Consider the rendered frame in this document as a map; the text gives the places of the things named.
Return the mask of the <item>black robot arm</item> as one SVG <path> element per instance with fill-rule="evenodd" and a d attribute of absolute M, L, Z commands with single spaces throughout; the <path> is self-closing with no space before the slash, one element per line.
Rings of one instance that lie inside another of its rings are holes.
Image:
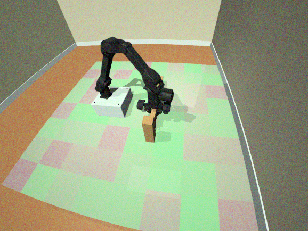
<path fill-rule="evenodd" d="M 134 65 L 140 72 L 145 84 L 143 89 L 147 90 L 148 98 L 151 100 L 159 98 L 159 101 L 172 102 L 174 97 L 173 89 L 164 87 L 165 84 L 163 83 L 160 74 L 144 62 L 143 58 L 140 57 L 130 42 L 110 37 L 101 42 L 100 50 L 103 54 L 101 74 L 95 87 L 95 90 L 101 94 L 100 98 L 107 100 L 112 95 L 108 87 L 112 81 L 109 76 L 112 59 L 115 53 L 123 53 L 132 65 Z"/>

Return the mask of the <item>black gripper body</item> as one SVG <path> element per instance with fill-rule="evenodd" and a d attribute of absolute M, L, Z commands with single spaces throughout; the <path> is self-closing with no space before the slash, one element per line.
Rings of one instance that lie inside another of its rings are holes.
<path fill-rule="evenodd" d="M 169 102 L 164 102 L 164 104 L 160 103 L 159 98 L 157 98 L 156 100 L 151 100 L 148 98 L 147 103 L 145 103 L 145 100 L 138 100 L 137 105 L 136 105 L 137 109 L 143 110 L 143 106 L 147 110 L 149 108 L 156 108 L 156 109 L 158 108 L 158 110 L 162 110 L 163 108 L 164 112 L 170 112 L 171 103 Z"/>

